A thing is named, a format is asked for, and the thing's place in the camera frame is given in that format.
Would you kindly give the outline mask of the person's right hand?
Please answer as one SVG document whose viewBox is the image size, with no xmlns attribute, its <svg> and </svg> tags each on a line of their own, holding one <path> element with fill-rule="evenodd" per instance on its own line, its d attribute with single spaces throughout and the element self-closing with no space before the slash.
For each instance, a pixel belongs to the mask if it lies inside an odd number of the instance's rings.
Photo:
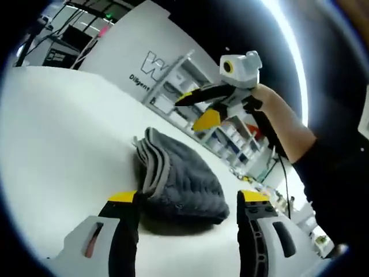
<svg viewBox="0 0 369 277">
<path fill-rule="evenodd" d="M 262 106 L 259 110 L 266 115 L 273 110 L 279 99 L 278 94 L 274 90 L 263 84 L 257 84 L 257 86 L 251 90 L 251 95 L 256 98 L 256 100 L 262 102 Z"/>
</svg>

